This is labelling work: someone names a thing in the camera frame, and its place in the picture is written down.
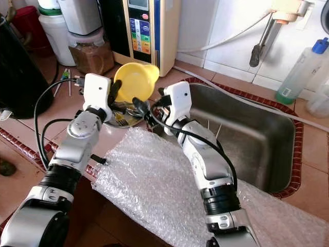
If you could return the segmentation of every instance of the brown spice jar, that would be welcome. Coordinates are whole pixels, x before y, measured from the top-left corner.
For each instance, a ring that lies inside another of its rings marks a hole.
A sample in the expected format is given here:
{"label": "brown spice jar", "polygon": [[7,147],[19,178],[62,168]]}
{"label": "brown spice jar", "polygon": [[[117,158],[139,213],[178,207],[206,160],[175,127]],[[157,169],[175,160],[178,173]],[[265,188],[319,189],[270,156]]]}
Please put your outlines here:
{"label": "brown spice jar", "polygon": [[114,67],[114,59],[109,42],[101,46],[92,43],[80,44],[77,47],[68,47],[71,51],[77,69],[82,73],[102,75]]}

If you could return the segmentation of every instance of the beige tile countertop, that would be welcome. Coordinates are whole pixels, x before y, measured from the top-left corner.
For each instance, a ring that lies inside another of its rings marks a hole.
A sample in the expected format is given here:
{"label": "beige tile countertop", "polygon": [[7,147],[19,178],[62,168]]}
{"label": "beige tile countertop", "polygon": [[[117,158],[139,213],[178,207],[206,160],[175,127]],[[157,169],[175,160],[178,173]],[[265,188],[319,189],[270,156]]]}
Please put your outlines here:
{"label": "beige tile countertop", "polygon": [[0,139],[0,158],[15,164],[16,172],[4,177],[0,175],[0,224],[7,219],[26,197],[31,187],[43,177],[43,171],[32,165],[23,155],[7,146]]}
{"label": "beige tile countertop", "polygon": [[[36,63],[42,70],[47,81],[50,82],[53,78],[56,66],[55,58],[38,59]],[[275,92],[270,89],[217,74],[183,62],[176,61],[175,65],[190,70],[213,82],[275,101]],[[60,66],[59,75],[62,74],[64,68],[65,67]],[[114,76],[118,68],[119,65],[116,65],[105,76]],[[72,75],[80,74],[75,68],[70,69]],[[159,98],[160,95],[157,92],[159,87],[166,87],[189,77],[191,76],[172,69],[165,77],[159,78],[156,83],[155,91],[150,99],[156,100]],[[83,96],[79,95],[78,90],[76,86],[72,86],[72,96],[69,97],[67,85],[62,85],[52,106],[45,113],[40,115],[40,129],[52,119],[74,117],[76,111],[81,109],[83,104]],[[288,107],[294,110],[300,117],[329,127],[329,118],[318,119],[311,116],[305,110],[305,103],[305,100],[297,99],[294,104]],[[51,126],[46,133],[46,141],[51,140],[59,144],[66,135],[66,126],[67,123],[56,123]],[[1,122],[0,127],[26,146],[37,151],[34,139],[33,119],[8,119]],[[112,149],[123,138],[126,131],[127,129],[104,126],[100,132],[100,139],[93,153],[98,156],[104,156],[108,150]],[[301,173],[302,181],[300,188],[293,195],[282,200],[329,222],[328,134],[307,125],[304,125]]]}

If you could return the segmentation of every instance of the sink basin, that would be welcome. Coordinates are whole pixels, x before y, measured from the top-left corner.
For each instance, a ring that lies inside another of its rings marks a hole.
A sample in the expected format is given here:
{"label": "sink basin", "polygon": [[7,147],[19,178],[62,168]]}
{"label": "sink basin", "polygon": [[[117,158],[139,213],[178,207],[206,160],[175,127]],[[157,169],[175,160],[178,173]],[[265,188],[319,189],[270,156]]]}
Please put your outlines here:
{"label": "sink basin", "polygon": [[204,127],[209,123],[214,134],[220,128],[217,139],[237,177],[266,192],[285,189],[293,165],[294,123],[202,84],[190,84],[190,89],[191,118]]}

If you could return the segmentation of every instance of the black cable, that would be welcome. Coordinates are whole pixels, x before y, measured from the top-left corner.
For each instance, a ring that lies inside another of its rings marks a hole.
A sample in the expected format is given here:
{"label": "black cable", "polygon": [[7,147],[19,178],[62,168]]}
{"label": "black cable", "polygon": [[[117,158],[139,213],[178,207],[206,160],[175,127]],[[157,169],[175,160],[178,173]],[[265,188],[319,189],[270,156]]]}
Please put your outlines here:
{"label": "black cable", "polygon": [[101,158],[98,155],[92,154],[90,158],[94,161],[96,161],[99,164],[105,165],[106,164],[106,158]]}
{"label": "black cable", "polygon": [[63,79],[55,82],[54,84],[50,85],[43,93],[42,95],[38,98],[38,100],[35,103],[34,107],[34,129],[35,129],[35,137],[36,137],[36,144],[38,146],[38,151],[41,156],[41,161],[45,169],[48,169],[48,164],[47,164],[47,158],[44,156],[41,148],[41,143],[39,139],[39,130],[38,130],[38,106],[40,104],[41,99],[45,96],[46,93],[48,93],[53,87],[57,86],[58,84],[61,84],[65,81],[75,81],[75,79]]}
{"label": "black cable", "polygon": [[54,124],[55,122],[71,122],[73,119],[69,119],[69,118],[58,118],[58,119],[54,119],[52,121],[49,121],[45,127],[43,128],[43,131],[42,131],[42,134],[41,134],[41,150],[43,152],[43,155],[45,156],[45,160],[47,162],[47,165],[49,164],[49,159],[47,157],[47,153],[46,153],[46,150],[45,150],[45,145],[44,145],[44,138],[45,138],[45,134],[46,134],[46,131],[48,129],[48,127],[52,124]]}
{"label": "black cable", "polygon": [[54,75],[53,80],[51,81],[50,85],[53,85],[55,83],[55,81],[57,80],[59,68],[60,68],[60,63],[58,62],[58,60],[56,60],[56,72],[55,72],[55,75]]}
{"label": "black cable", "polygon": [[225,159],[225,161],[227,162],[227,164],[229,165],[231,171],[232,171],[232,176],[233,176],[233,183],[234,183],[234,189],[235,191],[237,191],[237,176],[236,176],[236,171],[235,171],[235,168],[231,162],[231,160],[226,156],[226,154],[224,153],[223,151],[223,148],[219,148],[217,147],[216,145],[214,145],[213,143],[211,143],[210,141],[208,141],[207,139],[203,138],[202,136],[199,136],[197,134],[194,134],[192,132],[189,132],[189,131],[185,131],[185,130],[181,130],[181,129],[177,129],[175,127],[172,127],[170,125],[166,125],[164,122],[160,121],[157,117],[154,116],[153,114],[153,110],[154,108],[158,107],[159,105],[157,103],[155,103],[151,109],[150,109],[150,115],[154,118],[154,120],[160,124],[161,126],[163,127],[166,127],[172,131],[176,131],[176,132],[180,132],[180,133],[183,133],[185,135],[189,135],[189,136],[192,136],[194,138],[197,138],[198,140],[200,140],[201,142],[204,142],[205,144],[209,145],[210,147],[212,147],[217,153],[219,153],[223,159]]}
{"label": "black cable", "polygon": [[216,143],[217,143],[217,146],[220,148],[220,150],[221,150],[222,152],[224,152],[223,146],[222,146],[222,144],[220,143],[220,141],[219,141],[219,140],[216,140]]}

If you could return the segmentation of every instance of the white appliance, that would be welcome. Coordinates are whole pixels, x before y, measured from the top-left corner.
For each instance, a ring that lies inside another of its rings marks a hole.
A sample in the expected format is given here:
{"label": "white appliance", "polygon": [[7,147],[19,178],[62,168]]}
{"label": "white appliance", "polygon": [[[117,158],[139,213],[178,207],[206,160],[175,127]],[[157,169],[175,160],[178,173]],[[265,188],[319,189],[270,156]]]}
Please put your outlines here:
{"label": "white appliance", "polygon": [[[35,1],[35,0],[25,0],[26,4],[28,4],[28,5],[33,5],[33,4],[28,3],[28,2],[31,3],[32,1]],[[37,0],[37,2],[41,6],[41,8],[44,8],[44,9],[60,9],[58,0]]]}
{"label": "white appliance", "polygon": [[96,0],[58,0],[70,32],[87,35],[102,26]]}
{"label": "white appliance", "polygon": [[165,76],[175,62],[180,0],[99,0],[114,60],[154,64]]}

